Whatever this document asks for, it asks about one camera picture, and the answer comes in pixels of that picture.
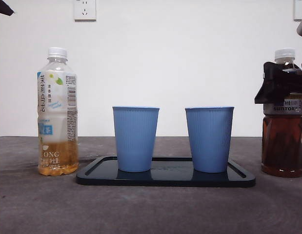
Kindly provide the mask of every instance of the bottle label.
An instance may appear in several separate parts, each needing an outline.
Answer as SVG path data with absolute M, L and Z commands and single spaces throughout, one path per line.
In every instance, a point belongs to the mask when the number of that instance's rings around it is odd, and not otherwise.
M 40 166 L 57 169 L 77 157 L 76 75 L 48 70 L 37 78 Z
M 302 115 L 302 99 L 285 99 L 282 103 L 263 105 L 265 115 Z

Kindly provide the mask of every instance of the power outlet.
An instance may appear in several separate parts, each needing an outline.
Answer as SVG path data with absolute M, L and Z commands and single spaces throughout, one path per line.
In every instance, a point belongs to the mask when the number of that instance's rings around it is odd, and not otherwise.
M 302 20 L 302 0 L 294 0 L 294 20 Z
M 96 0 L 75 0 L 75 20 L 96 20 Z

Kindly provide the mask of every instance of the ribbed cup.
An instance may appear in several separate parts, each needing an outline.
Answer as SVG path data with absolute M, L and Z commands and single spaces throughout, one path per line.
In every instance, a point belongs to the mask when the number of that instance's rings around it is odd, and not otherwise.
M 114 106 L 113 112 L 118 168 L 150 170 L 159 108 Z
M 227 169 L 234 107 L 186 108 L 193 167 L 200 172 Z

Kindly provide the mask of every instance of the gray table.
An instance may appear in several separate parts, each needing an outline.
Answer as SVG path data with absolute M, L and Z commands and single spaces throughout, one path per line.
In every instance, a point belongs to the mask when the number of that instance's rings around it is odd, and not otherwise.
M 116 155 L 113 137 L 80 137 L 83 167 Z M 158 137 L 154 156 L 190 156 L 187 137 Z M 36 137 L 0 137 L 0 234 L 302 234 L 302 177 L 260 171 L 261 138 L 234 137 L 230 157 L 253 188 L 82 186 L 37 172 Z

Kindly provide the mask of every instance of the oolong tea bottle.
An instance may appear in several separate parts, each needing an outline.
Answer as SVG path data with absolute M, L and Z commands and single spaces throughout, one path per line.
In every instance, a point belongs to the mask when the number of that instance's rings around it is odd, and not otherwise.
M 38 171 L 59 176 L 78 168 L 76 74 L 65 49 L 49 48 L 48 60 L 37 73 Z
M 283 71 L 302 76 L 295 50 L 275 52 Z M 290 93 L 282 103 L 263 105 L 262 171 L 281 177 L 302 176 L 302 94 Z

